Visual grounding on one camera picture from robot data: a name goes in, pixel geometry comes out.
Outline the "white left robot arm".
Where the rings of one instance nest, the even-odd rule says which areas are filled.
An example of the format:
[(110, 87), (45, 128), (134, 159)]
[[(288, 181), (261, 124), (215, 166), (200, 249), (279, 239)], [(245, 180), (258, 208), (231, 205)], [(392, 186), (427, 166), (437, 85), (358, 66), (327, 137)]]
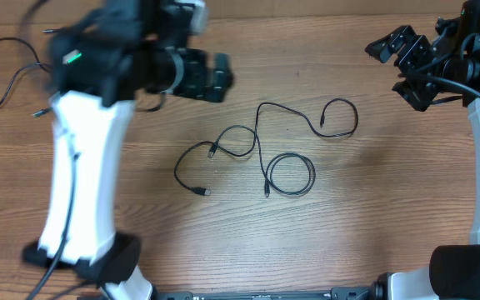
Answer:
[(203, 1), (106, 1), (48, 44), (54, 159), (47, 221), (25, 262), (72, 269), (110, 299), (151, 299), (140, 239), (114, 224), (118, 165), (136, 94), (220, 103), (233, 84), (228, 55), (213, 68), (188, 47), (203, 32)]

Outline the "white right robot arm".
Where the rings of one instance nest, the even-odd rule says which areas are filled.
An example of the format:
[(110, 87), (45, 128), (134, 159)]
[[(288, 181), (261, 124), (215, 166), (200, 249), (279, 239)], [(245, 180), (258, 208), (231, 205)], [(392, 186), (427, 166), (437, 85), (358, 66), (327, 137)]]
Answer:
[(437, 38), (428, 41), (401, 26), (365, 51), (381, 63), (396, 59), (402, 80), (392, 89), (415, 110), (456, 100), (467, 109), (476, 158), (469, 243), (436, 247), (429, 264), (418, 270), (379, 276), (364, 299), (480, 299), (480, 0), (464, 2), (456, 18), (439, 18), (435, 29)]

